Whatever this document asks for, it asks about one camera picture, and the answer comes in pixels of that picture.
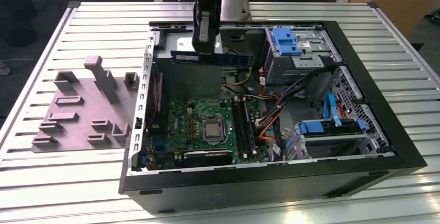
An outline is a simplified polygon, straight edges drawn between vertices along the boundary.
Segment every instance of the wire bundle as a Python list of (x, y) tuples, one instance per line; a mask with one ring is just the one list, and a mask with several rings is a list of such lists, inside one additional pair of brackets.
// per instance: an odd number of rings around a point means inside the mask
[(299, 92), (301, 92), (307, 85), (309, 84), (309, 82), (312, 81), (313, 77), (317, 76), (321, 73), (325, 72), (331, 72), (333, 71), (336, 68), (339, 67), (339, 65), (331, 65), (325, 68), (320, 68), (317, 70), (313, 70), (311, 73), (308, 73), (305, 76), (303, 76), (285, 90), (285, 92), (283, 93), (283, 95), (280, 96), (276, 104), (275, 104), (275, 108), (271, 110), (271, 112), (268, 112), (268, 114), (259, 120), (257, 124), (263, 124), (268, 119), (272, 118), (272, 120), (269, 121), (269, 123), (267, 124), (265, 128), (263, 129), (263, 132), (259, 136), (260, 139), (267, 139), (267, 140), (275, 140), (273, 137), (267, 137), (264, 136), (265, 131), (268, 130), (269, 126), (273, 124), (275, 120), (279, 118), (280, 114), (281, 114), (281, 110), (283, 107), (287, 104), (288, 99), (297, 94)]

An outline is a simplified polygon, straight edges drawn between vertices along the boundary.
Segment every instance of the blue plastic latch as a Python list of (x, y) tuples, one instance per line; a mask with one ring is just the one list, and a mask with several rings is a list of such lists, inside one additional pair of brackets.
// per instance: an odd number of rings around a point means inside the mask
[(293, 141), (293, 136), (291, 136), (291, 138), (289, 138), (289, 140), (288, 140), (288, 143), (285, 144), (285, 148), (288, 148), (288, 147), (289, 147), (289, 145), (291, 145), (292, 141)]
[(331, 110), (332, 119), (335, 121), (336, 126), (341, 126), (343, 123), (339, 119), (337, 109), (336, 109), (336, 98), (333, 94), (327, 94), (324, 97), (324, 118), (331, 118)]
[(300, 124), (300, 132), (301, 132), (301, 134), (305, 134), (307, 133), (305, 124)]
[(357, 125), (359, 125), (359, 128), (360, 128), (361, 131), (367, 130), (367, 125), (365, 125), (364, 120), (359, 119), (357, 120)]
[(273, 28), (272, 33), (272, 39), (281, 56), (299, 56), (303, 54), (303, 50), (296, 44), (296, 36), (292, 35), (288, 28)]
[(309, 133), (321, 133), (324, 132), (324, 127), (321, 122), (307, 122), (304, 123)]

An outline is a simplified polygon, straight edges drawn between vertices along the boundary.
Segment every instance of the black cable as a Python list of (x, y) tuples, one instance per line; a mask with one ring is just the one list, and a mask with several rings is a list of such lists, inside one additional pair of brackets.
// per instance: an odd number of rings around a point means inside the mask
[(312, 72), (309, 72), (305, 76), (303, 76), (285, 90), (285, 92), (281, 94), (275, 108), (273, 110), (269, 112), (268, 115), (265, 115), (264, 117), (261, 117), (259, 123), (261, 124), (263, 122), (265, 122), (271, 117), (273, 117), (283, 109), (284, 105), (287, 104), (287, 100), (299, 92), (301, 92), (307, 85), (309, 84), (309, 82), (312, 81), (313, 77), (317, 76), (321, 73), (325, 72), (332, 72), (333, 70), (336, 70), (336, 68), (339, 67), (339, 64), (333, 64), (331, 66), (327, 66), (324, 68), (320, 68), (317, 70), (313, 70)]
[(277, 154), (273, 155), (273, 161), (283, 161), (284, 141), (283, 141), (283, 137), (281, 137), (281, 128), (280, 128), (280, 119), (279, 118), (273, 122), (272, 127), (273, 127), (275, 144), (280, 148), (280, 155), (277, 155)]

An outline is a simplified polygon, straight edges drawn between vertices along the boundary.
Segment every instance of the yellow wire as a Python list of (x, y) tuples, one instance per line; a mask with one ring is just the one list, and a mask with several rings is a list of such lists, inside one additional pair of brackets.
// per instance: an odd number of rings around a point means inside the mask
[(236, 83), (231, 83), (231, 84), (221, 84), (221, 86), (224, 86), (224, 87), (239, 86), (251, 79), (251, 76), (252, 76), (252, 67), (249, 67), (248, 77), (241, 82), (236, 82)]

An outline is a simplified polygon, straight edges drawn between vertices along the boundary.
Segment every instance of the ram slot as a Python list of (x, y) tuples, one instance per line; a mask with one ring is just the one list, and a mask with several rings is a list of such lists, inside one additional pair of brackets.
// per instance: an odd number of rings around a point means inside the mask
[(232, 118), (233, 118), (233, 126), (235, 126), (235, 136), (236, 136), (236, 147), (239, 155), (243, 158), (248, 157), (248, 148), (247, 148), (247, 133), (245, 133), (245, 126), (243, 124), (243, 111), (239, 99), (232, 99), (231, 101), (232, 107)]
[(235, 135), (237, 151), (245, 159), (256, 154), (252, 121), (245, 100), (232, 100), (232, 117), (235, 124)]
[(243, 107), (245, 111), (245, 129), (247, 129), (247, 144), (248, 144), (248, 151), (252, 153), (252, 155), (256, 155), (256, 145), (255, 145), (255, 137), (253, 137), (253, 127), (252, 127), (252, 120), (251, 120), (251, 113), (249, 113), (249, 107), (248, 102), (243, 101)]

